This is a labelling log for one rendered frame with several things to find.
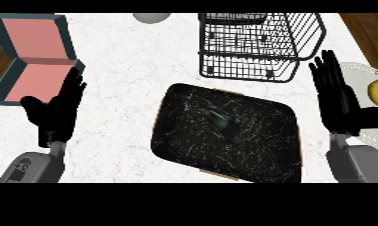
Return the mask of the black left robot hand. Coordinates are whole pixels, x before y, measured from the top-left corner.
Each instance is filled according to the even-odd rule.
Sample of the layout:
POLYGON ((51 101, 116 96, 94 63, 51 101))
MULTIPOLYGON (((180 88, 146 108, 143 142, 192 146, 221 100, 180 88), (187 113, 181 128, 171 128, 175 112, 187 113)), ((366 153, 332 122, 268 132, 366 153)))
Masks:
POLYGON ((47 103, 38 98, 25 96, 20 105, 29 122, 38 127, 38 146, 48 148, 54 141, 66 142, 73 133, 76 109, 87 83, 78 69, 70 68, 59 94, 47 103))

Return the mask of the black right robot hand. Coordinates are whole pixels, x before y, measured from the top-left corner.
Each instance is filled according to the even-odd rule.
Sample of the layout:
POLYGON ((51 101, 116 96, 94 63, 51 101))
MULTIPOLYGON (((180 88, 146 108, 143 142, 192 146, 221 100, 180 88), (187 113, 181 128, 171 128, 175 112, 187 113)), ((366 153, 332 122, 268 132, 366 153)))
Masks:
POLYGON ((361 129, 378 128, 378 108, 361 108, 352 88, 344 81, 332 50, 323 50, 308 64, 317 91, 319 111, 330 133, 357 136, 361 129))

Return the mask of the black marbled tray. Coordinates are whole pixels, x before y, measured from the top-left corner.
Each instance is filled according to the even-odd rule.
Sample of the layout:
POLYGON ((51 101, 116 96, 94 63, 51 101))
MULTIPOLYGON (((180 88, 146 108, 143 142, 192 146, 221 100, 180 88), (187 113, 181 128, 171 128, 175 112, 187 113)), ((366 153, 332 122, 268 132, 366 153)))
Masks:
POLYGON ((301 181, 296 117, 279 102, 172 84, 150 149, 171 162, 255 183, 301 181))

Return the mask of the yellow fruit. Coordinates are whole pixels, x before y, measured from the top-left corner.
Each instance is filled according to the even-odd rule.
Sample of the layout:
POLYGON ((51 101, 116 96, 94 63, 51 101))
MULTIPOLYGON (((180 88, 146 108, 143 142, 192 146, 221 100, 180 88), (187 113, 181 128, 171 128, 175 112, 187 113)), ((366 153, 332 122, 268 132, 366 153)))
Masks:
POLYGON ((373 104, 378 106, 378 80, 375 80, 367 86, 367 96, 373 104))

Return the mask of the white plate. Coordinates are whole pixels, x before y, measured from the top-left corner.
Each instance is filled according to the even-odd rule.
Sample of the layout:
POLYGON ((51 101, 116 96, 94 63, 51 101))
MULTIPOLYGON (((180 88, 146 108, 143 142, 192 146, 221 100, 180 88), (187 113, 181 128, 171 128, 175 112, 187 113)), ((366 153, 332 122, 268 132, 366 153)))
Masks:
MULTIPOLYGON (((347 85, 352 88, 361 107, 376 107, 367 95, 369 84, 378 80, 378 70, 355 62, 339 63, 347 85)), ((378 129, 363 129, 357 139, 378 149, 378 129)))

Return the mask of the pink and teal open box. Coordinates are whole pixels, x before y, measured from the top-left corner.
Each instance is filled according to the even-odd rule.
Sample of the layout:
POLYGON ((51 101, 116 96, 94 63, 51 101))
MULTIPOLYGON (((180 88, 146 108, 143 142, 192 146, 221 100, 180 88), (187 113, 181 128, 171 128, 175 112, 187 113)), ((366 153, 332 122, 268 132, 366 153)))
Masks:
POLYGON ((0 105, 19 106, 23 96, 48 102, 75 67, 76 58, 66 17, 54 14, 0 13, 0 52, 11 59, 0 74, 0 105))

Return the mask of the brown wooden surface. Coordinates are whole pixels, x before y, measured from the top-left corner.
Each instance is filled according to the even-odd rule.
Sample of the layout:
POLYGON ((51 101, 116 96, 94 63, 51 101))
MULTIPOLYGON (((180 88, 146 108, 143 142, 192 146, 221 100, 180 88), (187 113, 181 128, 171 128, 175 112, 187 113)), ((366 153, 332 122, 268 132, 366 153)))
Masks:
POLYGON ((378 69, 378 13, 339 14, 369 65, 378 69))

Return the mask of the grey round object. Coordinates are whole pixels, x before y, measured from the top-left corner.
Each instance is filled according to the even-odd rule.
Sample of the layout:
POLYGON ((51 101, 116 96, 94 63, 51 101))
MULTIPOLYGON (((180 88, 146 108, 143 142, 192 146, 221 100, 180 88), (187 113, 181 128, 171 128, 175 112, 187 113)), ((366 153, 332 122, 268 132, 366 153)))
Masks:
POLYGON ((169 17, 169 13, 134 13, 132 17, 144 24, 155 24, 169 17))

